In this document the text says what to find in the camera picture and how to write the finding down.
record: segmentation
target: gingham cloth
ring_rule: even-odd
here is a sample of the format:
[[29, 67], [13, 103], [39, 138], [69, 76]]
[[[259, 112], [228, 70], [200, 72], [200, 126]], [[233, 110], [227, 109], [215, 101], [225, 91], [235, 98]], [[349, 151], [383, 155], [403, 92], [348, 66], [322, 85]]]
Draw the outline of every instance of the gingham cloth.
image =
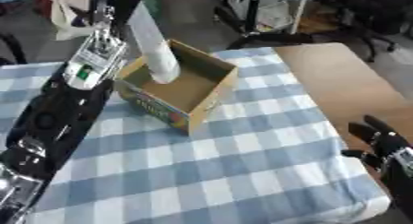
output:
[[[389, 199], [270, 48], [216, 56], [237, 88], [191, 136], [114, 93], [30, 224], [349, 223]], [[0, 136], [56, 64], [0, 68]]]

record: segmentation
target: wooden table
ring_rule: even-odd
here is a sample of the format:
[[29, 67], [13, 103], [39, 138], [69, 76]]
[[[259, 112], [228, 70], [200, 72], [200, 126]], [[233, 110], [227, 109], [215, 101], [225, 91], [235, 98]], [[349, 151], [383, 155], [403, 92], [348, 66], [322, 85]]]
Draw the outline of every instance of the wooden table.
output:
[[[326, 117], [350, 148], [371, 148], [348, 132], [348, 122], [371, 114], [413, 143], [413, 106], [341, 43], [277, 47]], [[380, 183], [378, 174], [369, 173]]]

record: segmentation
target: robotic hand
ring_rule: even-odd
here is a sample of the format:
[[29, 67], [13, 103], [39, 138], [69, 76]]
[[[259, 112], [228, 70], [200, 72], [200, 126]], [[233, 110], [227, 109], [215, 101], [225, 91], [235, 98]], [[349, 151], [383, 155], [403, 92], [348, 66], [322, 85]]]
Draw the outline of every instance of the robotic hand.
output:
[[126, 62], [121, 28], [139, 1], [108, 0], [97, 30], [16, 120], [0, 153], [0, 223], [25, 221], [103, 110]]
[[366, 124], [350, 123], [349, 132], [372, 146], [374, 154], [362, 150], [343, 150], [347, 157], [358, 158], [381, 173], [394, 203], [413, 221], [413, 148], [392, 127], [372, 116]]

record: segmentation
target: office chair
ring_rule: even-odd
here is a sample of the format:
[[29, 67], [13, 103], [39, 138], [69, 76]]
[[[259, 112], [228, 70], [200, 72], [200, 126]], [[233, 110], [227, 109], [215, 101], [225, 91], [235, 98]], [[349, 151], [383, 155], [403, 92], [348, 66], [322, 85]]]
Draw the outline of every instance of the office chair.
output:
[[253, 41], [270, 41], [283, 44], [312, 43], [313, 38], [307, 34], [288, 34], [279, 31], [258, 31], [256, 30], [256, 19], [261, 0], [250, 0], [247, 16], [245, 20], [240, 20], [229, 6], [215, 7], [215, 17], [230, 26], [233, 30], [241, 34], [241, 37], [230, 44], [227, 48], [240, 49], [245, 44]]
[[393, 52], [396, 44], [384, 35], [397, 34], [413, 0], [342, 0], [337, 11], [338, 32], [346, 32], [360, 38], [369, 48], [367, 62], [374, 62], [377, 55], [374, 40], [387, 43], [387, 51]]
[[0, 56], [0, 66], [15, 64], [24, 65], [27, 63], [26, 56], [21, 49], [21, 45], [13, 35], [0, 32], [0, 41], [3, 41], [6, 44], [6, 47], [11, 51], [16, 59], [16, 62], [13, 62]]

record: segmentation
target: open box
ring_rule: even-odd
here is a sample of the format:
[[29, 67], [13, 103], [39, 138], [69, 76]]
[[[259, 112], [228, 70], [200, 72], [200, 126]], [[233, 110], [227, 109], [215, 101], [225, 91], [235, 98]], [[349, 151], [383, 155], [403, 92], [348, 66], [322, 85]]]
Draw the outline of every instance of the open box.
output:
[[178, 41], [168, 43], [180, 63], [178, 78], [170, 84], [156, 83], [141, 57], [122, 69], [115, 88], [134, 107], [190, 134], [233, 89], [238, 71], [235, 65]]

